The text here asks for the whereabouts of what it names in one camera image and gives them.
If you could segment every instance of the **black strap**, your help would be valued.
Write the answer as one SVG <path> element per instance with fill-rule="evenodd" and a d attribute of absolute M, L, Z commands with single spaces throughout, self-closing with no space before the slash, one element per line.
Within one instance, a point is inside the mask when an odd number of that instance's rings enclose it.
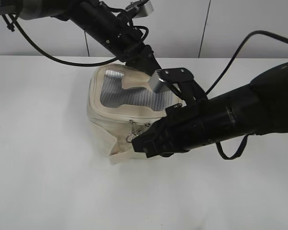
<path fill-rule="evenodd" d="M 236 158 L 238 158 L 238 157 L 240 157 L 240 156 L 242 155 L 243 151 L 245 150 L 246 144 L 248 143 L 248 137 L 249 137 L 250 135 L 251 135 L 251 134 L 248 134 L 248 135 L 246 135 L 246 136 L 243 138 L 243 140 L 242 140 L 242 142 L 241 142 L 241 144 L 240 144 L 237 152 L 236 152 L 232 157 L 226 156 L 226 154 L 224 153 L 223 148 L 222 148 L 222 145 L 221 145 L 220 142 L 216 143 L 217 151 L 219 152 L 220 156 L 221 156 L 223 159 L 225 159 L 225 160 L 227 160 L 227 161 L 234 160 L 234 159 L 236 159 Z"/>

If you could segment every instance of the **screw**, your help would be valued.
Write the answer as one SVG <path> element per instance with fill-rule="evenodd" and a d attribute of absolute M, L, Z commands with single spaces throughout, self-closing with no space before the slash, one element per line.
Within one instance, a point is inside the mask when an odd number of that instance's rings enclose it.
<path fill-rule="evenodd" d="M 180 103 L 174 106 L 175 109 L 178 109 L 178 108 L 181 108 L 181 107 L 182 107 L 182 104 L 180 104 Z"/>

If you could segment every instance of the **striped fabric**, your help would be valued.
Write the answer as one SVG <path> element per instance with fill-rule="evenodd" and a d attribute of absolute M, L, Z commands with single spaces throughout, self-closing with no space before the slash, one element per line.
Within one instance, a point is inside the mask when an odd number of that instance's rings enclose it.
<path fill-rule="evenodd" d="M 124 73 L 107 70 L 100 95 L 100 102 L 108 108 L 118 108 L 123 104 L 150 107 L 153 111 L 164 111 L 172 106 L 172 92 L 154 93 L 146 88 L 123 89 L 121 80 Z"/>

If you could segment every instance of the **white wall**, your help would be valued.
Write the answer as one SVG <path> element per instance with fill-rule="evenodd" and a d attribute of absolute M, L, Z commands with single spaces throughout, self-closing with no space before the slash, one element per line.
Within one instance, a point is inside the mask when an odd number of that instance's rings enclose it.
<path fill-rule="evenodd" d="M 135 25 L 149 28 L 146 40 L 161 58 L 196 58 L 202 39 L 209 0 L 151 0 L 155 11 L 146 18 L 134 20 Z M 109 6 L 127 6 L 129 0 L 105 0 Z M 89 39 L 91 56 L 111 57 L 92 38 Z"/>
<path fill-rule="evenodd" d="M 288 37 L 288 0 L 212 0 L 201 57 L 231 57 L 254 30 Z M 288 58 L 288 45 L 256 35 L 239 57 Z"/>
<path fill-rule="evenodd" d="M 109 6 L 125 8 L 129 0 L 106 0 Z M 198 56 L 209 0 L 152 0 L 155 12 L 136 19 L 137 25 L 149 27 L 147 43 L 157 57 Z M 87 56 L 84 33 L 72 22 L 52 18 L 19 21 L 41 48 L 57 56 Z M 93 57 L 112 57 L 100 44 L 89 39 Z M 39 55 L 18 32 L 7 30 L 0 17 L 0 55 Z"/>
<path fill-rule="evenodd" d="M 151 0 L 155 12 L 135 19 L 150 29 L 147 43 L 157 57 L 198 57 L 210 0 Z M 105 0 L 112 7 L 124 8 L 128 0 Z M 84 33 L 72 22 L 52 18 L 20 20 L 25 31 L 50 54 L 87 56 Z M 254 30 L 268 30 L 288 37 L 288 0 L 212 0 L 201 57 L 229 58 L 243 38 Z M 92 57 L 112 57 L 88 38 Z M 0 55 L 39 55 L 18 32 L 7 30 L 0 17 Z M 239 57 L 288 58 L 288 45 L 257 35 Z"/>
<path fill-rule="evenodd" d="M 19 20 L 26 33 L 43 50 L 58 56 L 86 56 L 84 32 L 72 22 L 61 22 L 53 18 L 33 21 Z M 0 55 L 39 55 L 15 30 L 6 28 L 0 16 Z"/>

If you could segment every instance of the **white background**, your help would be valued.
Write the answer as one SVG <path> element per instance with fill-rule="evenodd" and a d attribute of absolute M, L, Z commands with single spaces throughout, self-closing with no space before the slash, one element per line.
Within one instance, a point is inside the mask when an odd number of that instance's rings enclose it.
<path fill-rule="evenodd" d="M 157 57 L 196 58 L 199 55 L 210 0 L 152 0 L 155 12 L 135 24 L 150 29 L 147 43 Z M 124 8 L 128 0 L 106 0 Z M 72 22 L 45 18 L 24 22 L 25 31 L 43 49 L 58 56 L 87 56 L 84 33 Z M 203 58 L 229 58 L 243 38 L 254 30 L 268 30 L 288 37 L 288 0 L 212 0 L 202 49 Z M 111 54 L 93 39 L 93 57 Z M 0 17 L 0 55 L 39 55 L 18 32 L 11 34 Z M 240 57 L 288 58 L 288 45 L 271 38 L 251 39 Z"/>
<path fill-rule="evenodd" d="M 204 89 L 228 62 L 158 61 L 190 69 Z M 286 61 L 237 60 L 211 96 Z M 288 230 L 288 134 L 250 137 L 236 161 L 207 146 L 111 166 L 86 116 L 93 71 L 0 57 L 0 230 Z M 226 153 L 240 141 L 226 141 Z"/>

